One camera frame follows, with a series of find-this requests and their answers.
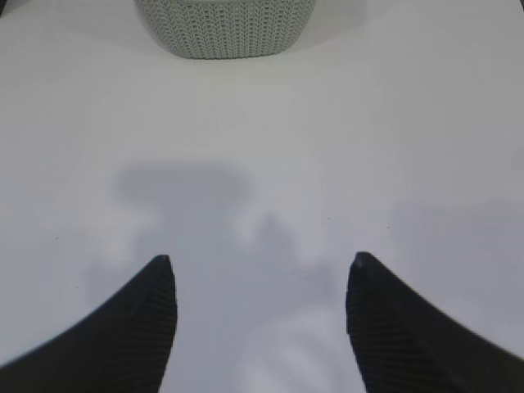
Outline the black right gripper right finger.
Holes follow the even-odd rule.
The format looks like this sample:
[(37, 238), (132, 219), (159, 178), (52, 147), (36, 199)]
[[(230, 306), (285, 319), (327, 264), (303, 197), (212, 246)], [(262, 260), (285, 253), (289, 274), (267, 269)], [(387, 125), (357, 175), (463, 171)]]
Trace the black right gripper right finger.
[(425, 300), (373, 254), (355, 255), (346, 331), (367, 392), (521, 392), (523, 360)]

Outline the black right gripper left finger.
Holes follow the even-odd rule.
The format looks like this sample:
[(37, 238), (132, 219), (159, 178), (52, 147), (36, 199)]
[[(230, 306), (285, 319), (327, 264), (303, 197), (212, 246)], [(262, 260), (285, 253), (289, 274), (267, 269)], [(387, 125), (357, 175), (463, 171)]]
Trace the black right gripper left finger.
[(157, 392), (178, 309), (170, 259), (158, 255), (103, 305), (1, 367), (3, 392)]

